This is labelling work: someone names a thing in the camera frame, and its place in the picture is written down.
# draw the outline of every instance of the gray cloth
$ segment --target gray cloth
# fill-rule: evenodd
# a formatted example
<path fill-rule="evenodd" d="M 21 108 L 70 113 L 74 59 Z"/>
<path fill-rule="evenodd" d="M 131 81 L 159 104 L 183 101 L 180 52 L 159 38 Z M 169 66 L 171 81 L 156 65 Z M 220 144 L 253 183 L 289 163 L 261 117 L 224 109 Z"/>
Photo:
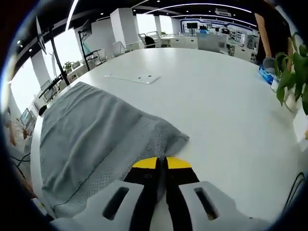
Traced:
<path fill-rule="evenodd" d="M 57 217 L 72 217 L 134 163 L 175 155 L 188 139 L 167 121 L 80 82 L 44 115 L 43 195 Z"/>

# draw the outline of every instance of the white chair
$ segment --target white chair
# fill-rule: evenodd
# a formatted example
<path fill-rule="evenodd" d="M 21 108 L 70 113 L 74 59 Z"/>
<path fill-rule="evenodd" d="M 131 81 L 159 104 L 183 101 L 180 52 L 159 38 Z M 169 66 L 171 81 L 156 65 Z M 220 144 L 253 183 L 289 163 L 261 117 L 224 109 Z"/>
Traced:
<path fill-rule="evenodd" d="M 125 47 L 121 41 L 114 43 L 114 57 L 118 57 L 125 53 Z"/>
<path fill-rule="evenodd" d="M 154 39 L 156 47 L 162 47 L 163 43 L 157 31 L 148 32 L 146 35 Z"/>

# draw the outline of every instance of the computer monitor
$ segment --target computer monitor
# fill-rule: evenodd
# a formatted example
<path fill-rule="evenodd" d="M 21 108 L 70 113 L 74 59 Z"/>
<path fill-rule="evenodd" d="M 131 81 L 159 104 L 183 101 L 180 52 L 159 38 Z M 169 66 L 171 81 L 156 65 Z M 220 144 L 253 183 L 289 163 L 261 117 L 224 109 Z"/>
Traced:
<path fill-rule="evenodd" d="M 188 23 L 187 29 L 198 29 L 198 23 Z"/>

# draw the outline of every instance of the wall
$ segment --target wall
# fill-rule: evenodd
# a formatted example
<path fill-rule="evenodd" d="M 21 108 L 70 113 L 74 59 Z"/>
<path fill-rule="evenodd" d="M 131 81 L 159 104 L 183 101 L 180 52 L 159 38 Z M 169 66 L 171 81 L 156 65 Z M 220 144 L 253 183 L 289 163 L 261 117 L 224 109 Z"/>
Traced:
<path fill-rule="evenodd" d="M 228 28 L 244 31 L 249 35 L 252 35 L 253 33 L 257 34 L 257 31 L 254 30 L 253 28 L 249 28 L 249 26 L 243 26 L 237 23 L 229 23 L 221 20 L 200 19 L 200 18 L 185 19 L 185 20 L 180 20 L 180 27 L 183 28 L 183 25 L 186 25 L 187 23 L 198 23 L 198 27 L 206 26 L 206 24 L 212 23 L 213 27 L 227 26 Z"/>
<path fill-rule="evenodd" d="M 125 45 L 125 38 L 122 30 L 121 19 L 120 19 L 120 9 L 116 9 L 110 14 L 111 25 L 113 29 L 113 34 L 116 41 L 121 41 Z"/>
<path fill-rule="evenodd" d="M 11 117 L 19 119 L 21 117 L 21 112 L 16 104 L 16 101 L 14 99 L 11 87 L 8 87 L 8 94 L 9 94 L 9 102 L 8 102 L 8 107 L 10 108 L 11 111 Z"/>
<path fill-rule="evenodd" d="M 139 34 L 139 28 L 138 28 L 138 22 L 137 22 L 137 17 L 134 16 L 134 23 L 135 23 L 135 28 L 136 28 L 136 32 L 137 35 Z"/>
<path fill-rule="evenodd" d="M 162 33 L 162 27 L 161 27 L 161 24 L 160 24 L 160 19 L 159 19 L 159 16 L 155 16 L 155 24 L 156 24 L 156 29 L 157 29 L 157 32 L 158 34 Z"/>
<path fill-rule="evenodd" d="M 121 25 L 122 31 L 124 35 L 124 40 L 126 44 L 135 43 L 138 41 L 137 30 L 135 26 L 133 11 L 131 8 L 121 8 L 120 9 L 121 16 Z"/>
<path fill-rule="evenodd" d="M 173 27 L 173 34 L 178 34 L 181 32 L 181 24 L 180 20 L 176 18 L 172 18 L 172 27 Z"/>
<path fill-rule="evenodd" d="M 38 83 L 43 86 L 47 81 L 51 81 L 51 77 L 47 71 L 46 64 L 44 62 L 42 50 L 36 53 L 32 58 L 32 65 L 35 75 L 38 78 Z"/>
<path fill-rule="evenodd" d="M 92 26 L 92 35 L 90 35 L 86 39 L 85 41 L 86 46 L 90 49 L 90 51 L 105 49 L 106 56 L 113 55 L 114 54 L 113 43 L 116 42 L 116 40 L 111 25 L 111 19 L 104 19 L 101 21 L 94 22 L 91 24 L 91 26 Z M 79 49 L 82 52 L 78 31 L 79 28 L 75 29 L 75 34 L 76 37 L 78 38 L 77 41 Z"/>

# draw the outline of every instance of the white wall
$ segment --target white wall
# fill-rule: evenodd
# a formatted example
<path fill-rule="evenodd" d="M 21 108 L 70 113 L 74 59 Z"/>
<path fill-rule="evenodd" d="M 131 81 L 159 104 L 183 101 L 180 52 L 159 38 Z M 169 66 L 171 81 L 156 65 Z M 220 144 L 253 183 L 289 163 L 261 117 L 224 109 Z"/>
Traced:
<path fill-rule="evenodd" d="M 123 45 L 125 45 L 125 38 L 122 30 L 121 19 L 120 19 L 120 11 L 116 9 L 110 14 L 111 25 L 114 33 L 114 37 L 116 41 L 121 41 Z"/>
<path fill-rule="evenodd" d="M 116 42 L 114 32 L 111 25 L 111 19 L 104 19 L 91 24 L 92 35 L 90 35 L 86 41 L 86 46 L 90 51 L 105 49 L 105 55 L 114 54 L 113 43 Z M 78 38 L 79 28 L 75 29 L 76 37 Z M 78 39 L 78 45 L 80 52 L 82 52 L 80 41 Z"/>
<path fill-rule="evenodd" d="M 125 44 L 131 44 L 138 41 L 137 30 L 135 27 L 134 15 L 131 8 L 120 9 L 121 25 L 124 34 Z"/>
<path fill-rule="evenodd" d="M 154 16 L 155 18 L 155 24 L 156 24 L 156 30 L 158 34 L 162 33 L 162 27 L 161 27 L 161 22 L 159 16 Z"/>
<path fill-rule="evenodd" d="M 8 94 L 9 94 L 9 103 L 8 107 L 10 108 L 11 111 L 11 117 L 19 119 L 21 117 L 21 111 L 19 110 L 15 98 L 13 96 L 11 87 L 8 87 Z"/>
<path fill-rule="evenodd" d="M 137 22 L 137 17 L 136 16 L 134 16 L 134 23 L 135 23 L 136 32 L 137 32 L 137 34 L 139 34 L 139 28 L 138 28 L 138 22 Z"/>
<path fill-rule="evenodd" d="M 173 34 L 180 33 L 181 32 L 180 20 L 172 18 L 172 27 L 173 27 Z"/>
<path fill-rule="evenodd" d="M 51 77 L 44 62 L 42 50 L 39 50 L 38 53 L 31 58 L 31 61 L 39 85 L 43 86 L 48 80 L 51 81 Z"/>

